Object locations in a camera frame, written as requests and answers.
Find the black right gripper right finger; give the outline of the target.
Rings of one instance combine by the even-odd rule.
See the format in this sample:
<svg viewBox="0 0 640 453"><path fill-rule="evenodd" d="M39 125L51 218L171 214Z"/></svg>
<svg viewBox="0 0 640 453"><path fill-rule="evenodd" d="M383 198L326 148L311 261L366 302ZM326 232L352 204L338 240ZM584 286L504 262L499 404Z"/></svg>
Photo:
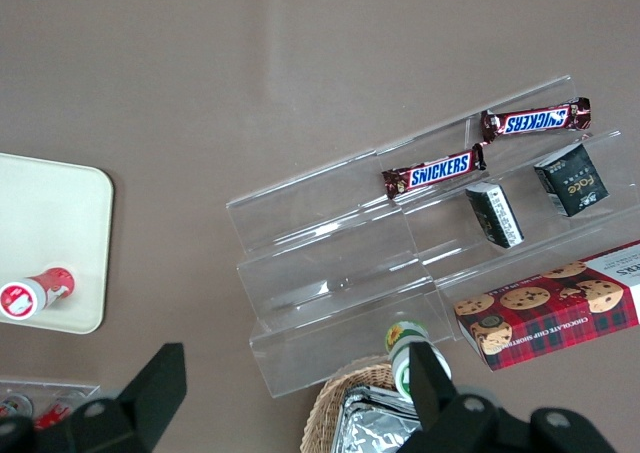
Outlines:
<svg viewBox="0 0 640 453"><path fill-rule="evenodd" d="M410 392L421 428L402 452L491 452L498 408L476 393L460 393L425 343L409 347Z"/></svg>

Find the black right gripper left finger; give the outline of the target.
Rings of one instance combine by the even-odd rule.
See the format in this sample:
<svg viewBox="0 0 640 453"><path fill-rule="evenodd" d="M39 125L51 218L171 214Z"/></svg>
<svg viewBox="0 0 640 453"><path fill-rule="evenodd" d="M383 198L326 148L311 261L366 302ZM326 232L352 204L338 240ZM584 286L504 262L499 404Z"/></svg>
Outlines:
<svg viewBox="0 0 640 453"><path fill-rule="evenodd" d="M184 345L166 343L114 398L92 399L36 434L38 452L151 452L187 393Z"/></svg>

